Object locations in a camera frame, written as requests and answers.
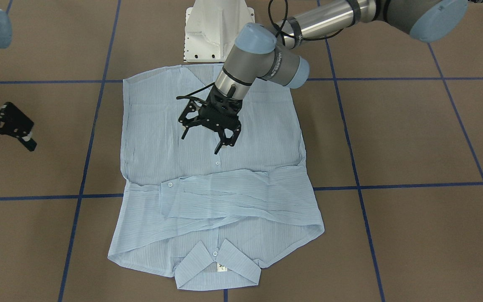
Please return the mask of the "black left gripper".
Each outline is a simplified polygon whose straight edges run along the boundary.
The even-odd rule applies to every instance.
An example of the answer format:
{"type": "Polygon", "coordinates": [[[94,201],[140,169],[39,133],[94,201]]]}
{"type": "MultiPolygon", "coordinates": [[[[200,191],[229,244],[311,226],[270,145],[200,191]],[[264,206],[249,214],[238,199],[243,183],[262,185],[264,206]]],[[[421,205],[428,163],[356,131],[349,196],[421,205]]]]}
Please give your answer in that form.
{"type": "Polygon", "coordinates": [[[226,95],[215,86],[205,86],[190,94],[178,96],[179,100],[189,100],[178,119],[184,126],[181,139],[185,139],[190,128],[203,126],[216,132],[220,138],[213,152],[215,155],[223,146],[234,146],[241,133],[238,113],[243,104],[233,98],[235,92],[235,86],[231,86],[226,95]],[[230,137],[226,136],[226,130],[232,132],[230,137]]]}

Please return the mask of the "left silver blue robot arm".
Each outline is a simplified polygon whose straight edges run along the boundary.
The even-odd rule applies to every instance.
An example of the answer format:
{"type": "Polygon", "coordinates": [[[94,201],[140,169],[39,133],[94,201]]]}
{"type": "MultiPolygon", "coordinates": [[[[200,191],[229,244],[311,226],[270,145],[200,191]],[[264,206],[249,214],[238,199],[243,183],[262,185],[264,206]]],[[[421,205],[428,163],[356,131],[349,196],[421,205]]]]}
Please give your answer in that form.
{"type": "Polygon", "coordinates": [[[467,0],[333,0],[266,28],[246,23],[236,35],[215,82],[205,99],[196,92],[179,96],[188,103],[179,117],[184,139],[191,128],[203,126],[218,134],[214,150],[234,146],[242,131],[239,112],[256,79],[296,89],[308,79],[308,62],[293,53],[305,42],[327,40],[357,23],[382,21],[431,43],[449,34],[468,8],[467,0]]]}

